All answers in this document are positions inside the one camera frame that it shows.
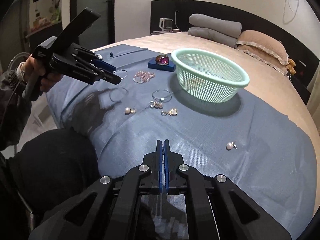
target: small blue jewelry box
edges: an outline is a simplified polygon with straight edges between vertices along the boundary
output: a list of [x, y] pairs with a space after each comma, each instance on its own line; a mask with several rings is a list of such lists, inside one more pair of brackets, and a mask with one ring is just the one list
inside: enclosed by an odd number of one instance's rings
[[153, 58], [148, 62], [148, 68], [173, 72], [176, 70], [176, 65], [170, 60], [168, 65], [161, 66], [156, 63], [156, 58]]

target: purple gemstone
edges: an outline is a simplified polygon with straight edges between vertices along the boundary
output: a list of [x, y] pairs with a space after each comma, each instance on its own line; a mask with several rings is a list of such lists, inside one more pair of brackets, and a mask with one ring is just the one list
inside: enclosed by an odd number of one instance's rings
[[169, 64], [169, 57], [166, 55], [159, 55], [156, 57], [156, 63], [161, 66], [165, 66]]

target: silver bolt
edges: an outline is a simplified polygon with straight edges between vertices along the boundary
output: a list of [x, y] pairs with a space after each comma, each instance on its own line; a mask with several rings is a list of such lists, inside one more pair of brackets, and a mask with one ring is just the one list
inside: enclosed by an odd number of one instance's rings
[[226, 182], [226, 180], [227, 180], [227, 178], [226, 178], [226, 176], [223, 176], [223, 175], [218, 175], [217, 176], [217, 181], [219, 181], [219, 182]]
[[181, 164], [180, 166], [179, 166], [179, 170], [181, 170], [181, 171], [187, 171], [189, 169], [189, 167], [188, 167], [188, 165], [186, 165], [186, 164]]
[[101, 182], [102, 184], [108, 184], [110, 181], [111, 181], [111, 179], [110, 179], [109, 176], [103, 176], [103, 177], [100, 179], [100, 182]]
[[140, 165], [139, 166], [139, 171], [147, 171], [147, 170], [149, 170], [148, 165]]

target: basket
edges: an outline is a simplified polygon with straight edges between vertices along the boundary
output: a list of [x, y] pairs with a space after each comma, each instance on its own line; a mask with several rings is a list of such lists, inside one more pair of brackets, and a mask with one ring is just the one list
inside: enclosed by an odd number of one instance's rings
[[222, 103], [249, 84], [248, 74], [233, 61], [201, 49], [171, 53], [180, 86], [201, 100]]

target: person's hand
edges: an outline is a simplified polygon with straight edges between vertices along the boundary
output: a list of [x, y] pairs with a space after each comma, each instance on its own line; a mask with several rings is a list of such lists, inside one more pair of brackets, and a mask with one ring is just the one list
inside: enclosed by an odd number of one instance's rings
[[[45, 68], [41, 61], [33, 58], [31, 55], [28, 57], [26, 62], [22, 65], [21, 70], [25, 71], [24, 80], [28, 82], [32, 72], [35, 71], [39, 76], [45, 74]], [[47, 78], [41, 80], [40, 91], [48, 92], [57, 82], [63, 78], [62, 74], [51, 72]]]

